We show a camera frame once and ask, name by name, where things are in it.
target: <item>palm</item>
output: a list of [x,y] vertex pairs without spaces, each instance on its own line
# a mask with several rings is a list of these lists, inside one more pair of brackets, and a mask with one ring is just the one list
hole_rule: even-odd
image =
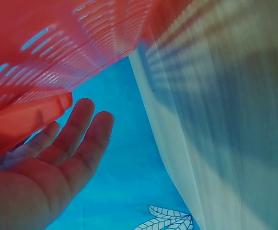
[[91,179],[113,125],[99,113],[86,132],[93,112],[90,100],[80,100],[56,139],[59,126],[51,123],[0,158],[0,229],[44,229]]

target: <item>leaf print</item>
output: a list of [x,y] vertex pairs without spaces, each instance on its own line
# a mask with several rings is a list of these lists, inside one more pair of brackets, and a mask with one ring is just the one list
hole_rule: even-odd
[[152,206],[152,205],[149,205],[149,212],[153,216],[159,217],[162,219],[176,219],[176,218],[180,218],[180,217],[189,216],[189,214],[187,214],[187,213],[178,212],[175,210],[166,209],[166,208],[162,208],[162,207],[156,207],[156,206]]
[[193,230],[191,216],[184,217],[174,224],[170,225],[167,230]]
[[181,218],[179,218],[179,219],[161,219],[161,218],[150,219],[147,222],[140,224],[134,230],[161,230],[171,224],[176,223],[180,219]]

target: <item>red plastic basket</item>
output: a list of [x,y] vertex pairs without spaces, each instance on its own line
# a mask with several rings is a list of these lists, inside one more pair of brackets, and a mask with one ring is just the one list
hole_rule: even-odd
[[0,0],[0,155],[129,55],[159,0]]

